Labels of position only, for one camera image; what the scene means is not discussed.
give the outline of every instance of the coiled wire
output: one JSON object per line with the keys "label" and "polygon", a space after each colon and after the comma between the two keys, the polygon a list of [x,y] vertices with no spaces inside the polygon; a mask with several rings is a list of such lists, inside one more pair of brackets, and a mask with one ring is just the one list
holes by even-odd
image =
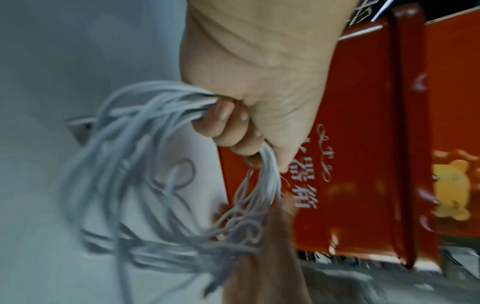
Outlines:
{"label": "coiled wire", "polygon": [[[120,106],[124,100],[149,100],[140,106]],[[200,119],[217,97],[183,83],[152,81],[124,87],[100,107],[92,136],[65,167],[60,179],[60,209],[82,247],[93,254],[113,254],[124,304],[132,304],[127,263],[163,273],[189,273],[191,277],[157,297],[166,296],[209,273],[211,283],[203,295],[215,291],[232,273],[243,254],[256,254],[262,240],[262,224],[274,199],[280,196],[280,174],[268,144],[260,151],[264,166],[249,193],[250,170],[238,188],[232,209],[210,228],[202,228],[190,205],[178,194],[195,178],[195,166],[184,159],[169,170],[165,182],[156,178],[158,161],[168,138],[192,120]],[[187,164],[191,177],[178,184],[180,166]],[[126,194],[133,192],[144,220],[158,238],[140,238],[124,223]],[[147,197],[154,195],[166,217],[162,223],[152,212]],[[93,202],[99,202],[109,235],[84,228]],[[180,204],[189,216],[187,227],[173,209]]]}

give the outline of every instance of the gray cord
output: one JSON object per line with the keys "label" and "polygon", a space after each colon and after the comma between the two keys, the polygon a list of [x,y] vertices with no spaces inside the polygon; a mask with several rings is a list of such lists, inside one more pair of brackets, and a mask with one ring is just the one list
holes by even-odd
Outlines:
{"label": "gray cord", "polygon": [[[141,106],[120,106],[125,100],[147,98]],[[210,92],[183,83],[151,81],[124,87],[102,104],[88,145],[65,167],[59,187],[62,216],[84,250],[115,256],[124,304],[134,302],[127,263],[163,273],[191,274],[187,281],[151,301],[158,303],[203,273],[212,277],[203,293],[207,296],[225,282],[241,255],[258,253],[263,221],[273,200],[280,197],[280,174],[269,145],[264,144],[260,151],[264,165],[256,187],[249,194],[250,170],[235,194],[232,209],[210,228],[200,226],[190,205],[178,194],[195,178],[191,160],[172,166],[165,182],[155,178],[166,140],[182,126],[200,119],[216,101]],[[177,184],[184,164],[189,166],[191,177]],[[123,222],[129,191],[158,241],[140,238]],[[165,214],[166,224],[152,213],[147,200],[152,195]],[[101,205],[108,236],[84,228],[94,202]],[[175,203],[187,211],[193,229],[177,216]]]}

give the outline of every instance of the cartoon character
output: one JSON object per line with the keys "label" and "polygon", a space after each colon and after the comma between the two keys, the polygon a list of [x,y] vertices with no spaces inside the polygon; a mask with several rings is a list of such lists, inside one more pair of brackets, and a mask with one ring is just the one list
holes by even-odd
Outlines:
{"label": "cartoon character", "polygon": [[434,212],[437,217],[452,217],[458,221],[470,218],[467,206],[470,201],[470,180],[466,175],[469,163],[457,159],[448,165],[433,165],[435,196],[440,206]]}

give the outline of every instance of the fingernail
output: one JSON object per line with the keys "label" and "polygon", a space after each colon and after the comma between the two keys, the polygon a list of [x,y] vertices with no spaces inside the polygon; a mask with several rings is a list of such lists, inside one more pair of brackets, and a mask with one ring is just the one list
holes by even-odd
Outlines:
{"label": "fingernail", "polygon": [[250,118],[248,111],[244,107],[240,107],[239,116],[242,121],[247,121]]}
{"label": "fingernail", "polygon": [[222,102],[218,109],[218,117],[221,120],[227,120],[234,111],[235,105],[232,102]]}

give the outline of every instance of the gray wall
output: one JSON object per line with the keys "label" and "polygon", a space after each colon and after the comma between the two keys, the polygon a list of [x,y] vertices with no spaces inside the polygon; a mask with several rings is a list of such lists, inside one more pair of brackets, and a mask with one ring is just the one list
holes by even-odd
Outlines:
{"label": "gray wall", "polygon": [[[56,177],[79,149],[64,119],[94,113],[123,85],[179,80],[185,9],[182,0],[0,1],[0,303],[118,303],[113,260],[81,253],[57,212]],[[185,195],[207,222],[225,199],[216,149],[190,128],[171,148],[206,177]],[[139,303],[184,279],[131,273]],[[172,302],[201,302],[205,283]]]}

